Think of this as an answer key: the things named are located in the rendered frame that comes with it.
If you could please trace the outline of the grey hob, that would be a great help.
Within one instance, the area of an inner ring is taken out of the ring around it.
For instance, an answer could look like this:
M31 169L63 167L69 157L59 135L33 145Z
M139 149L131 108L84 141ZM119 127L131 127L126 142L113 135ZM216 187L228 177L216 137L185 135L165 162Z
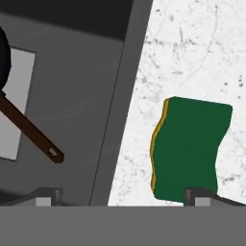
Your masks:
M108 203L153 1L0 0L0 27L33 63L26 114L64 154L54 163L26 136L16 160L0 148L0 206L35 189L62 206Z

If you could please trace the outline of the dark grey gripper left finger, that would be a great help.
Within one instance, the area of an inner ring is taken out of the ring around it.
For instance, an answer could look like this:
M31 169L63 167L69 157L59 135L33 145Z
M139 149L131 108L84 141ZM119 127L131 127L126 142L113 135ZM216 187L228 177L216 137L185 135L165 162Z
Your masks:
M22 198L4 202L2 207L54 207L62 204L62 189L58 187L40 187Z

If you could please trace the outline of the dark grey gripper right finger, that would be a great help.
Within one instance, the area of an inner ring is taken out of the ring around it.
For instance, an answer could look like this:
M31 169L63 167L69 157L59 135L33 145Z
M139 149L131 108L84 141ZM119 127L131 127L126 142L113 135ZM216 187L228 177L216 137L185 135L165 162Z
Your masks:
M201 188L191 187L184 190L184 206L185 207L246 207L231 199L223 198L214 192Z

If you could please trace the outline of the green and yellow sponge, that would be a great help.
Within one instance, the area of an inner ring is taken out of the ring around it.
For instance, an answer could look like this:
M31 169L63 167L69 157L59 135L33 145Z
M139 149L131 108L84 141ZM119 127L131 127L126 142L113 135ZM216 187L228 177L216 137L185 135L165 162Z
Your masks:
M228 104L182 97L164 100L150 146L156 199L182 203L189 187L217 191L215 162L232 113Z

